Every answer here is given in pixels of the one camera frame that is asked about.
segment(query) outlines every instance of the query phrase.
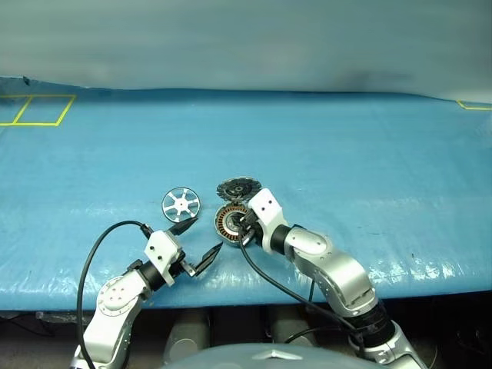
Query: silver cylinder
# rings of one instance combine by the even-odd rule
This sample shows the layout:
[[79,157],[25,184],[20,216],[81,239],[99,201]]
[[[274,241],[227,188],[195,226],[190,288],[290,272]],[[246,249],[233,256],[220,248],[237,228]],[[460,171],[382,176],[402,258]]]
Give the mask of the silver cylinder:
[[[284,343],[292,334],[309,328],[309,324],[294,305],[277,305],[268,308],[271,337],[274,343]],[[299,346],[317,346],[313,334],[300,336],[291,342]]]
[[171,329],[164,350],[164,364],[170,364],[210,347],[210,324],[206,309],[187,309]]

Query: copper coil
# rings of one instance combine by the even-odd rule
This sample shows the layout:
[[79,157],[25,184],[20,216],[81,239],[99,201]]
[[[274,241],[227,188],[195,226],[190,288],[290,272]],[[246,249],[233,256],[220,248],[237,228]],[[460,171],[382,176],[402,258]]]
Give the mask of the copper coil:
[[239,232],[234,228],[237,227],[239,218],[246,214],[247,211],[247,208],[242,204],[228,204],[218,209],[215,215],[215,229],[217,233],[226,241],[237,244],[239,241]]

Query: yellow tape line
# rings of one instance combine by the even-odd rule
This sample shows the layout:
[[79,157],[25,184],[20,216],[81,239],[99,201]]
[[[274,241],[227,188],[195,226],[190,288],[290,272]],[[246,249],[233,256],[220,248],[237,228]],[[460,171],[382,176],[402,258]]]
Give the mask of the yellow tape line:
[[[2,95],[0,98],[27,98],[26,102],[19,109],[17,115],[13,121],[10,122],[0,122],[0,127],[6,126],[37,126],[37,127],[58,127],[62,123],[63,118],[66,116],[68,110],[70,110],[71,105],[77,98],[77,95]],[[70,98],[67,105],[61,112],[60,116],[56,121],[19,121],[19,119],[24,114],[25,109],[31,104],[33,98]]]
[[461,106],[465,110],[481,110],[481,111],[489,111],[492,110],[492,106],[468,106],[465,105],[461,100],[456,100],[459,106]]

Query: blue table surface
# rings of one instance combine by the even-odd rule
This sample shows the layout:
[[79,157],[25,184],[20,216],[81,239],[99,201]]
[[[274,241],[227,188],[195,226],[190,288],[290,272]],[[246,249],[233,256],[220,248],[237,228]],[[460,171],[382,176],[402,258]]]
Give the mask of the blue table surface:
[[[0,127],[0,310],[75,309],[97,236],[126,219],[169,227],[161,199],[177,186],[202,200],[200,219],[180,237],[188,260],[199,261],[219,241],[214,214],[224,202],[215,189],[239,175],[270,188],[291,224],[329,235],[358,259],[383,298],[492,288],[490,111],[412,95],[110,91],[12,80],[2,93],[77,98],[58,127]],[[0,113],[11,108],[7,100]],[[43,119],[59,104],[46,99],[33,109],[25,114]],[[144,247],[132,226],[102,244],[86,308],[104,282],[145,259]],[[282,256],[249,250],[272,277],[308,294],[310,280]],[[319,291],[315,299],[323,300]],[[225,245],[205,273],[179,276],[146,306],[288,302]]]

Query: circular disc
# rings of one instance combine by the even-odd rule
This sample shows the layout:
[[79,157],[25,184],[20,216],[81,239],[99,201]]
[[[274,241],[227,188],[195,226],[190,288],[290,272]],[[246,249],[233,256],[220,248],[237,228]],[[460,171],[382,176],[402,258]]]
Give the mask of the circular disc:
[[196,217],[199,211],[200,198],[190,188],[173,188],[162,199],[162,212],[174,223]]
[[247,201],[261,190],[261,183],[249,177],[231,178],[217,187],[217,194],[226,201]]
[[242,204],[227,204],[215,214],[215,230],[218,235],[232,244],[239,243],[239,220],[246,214]]

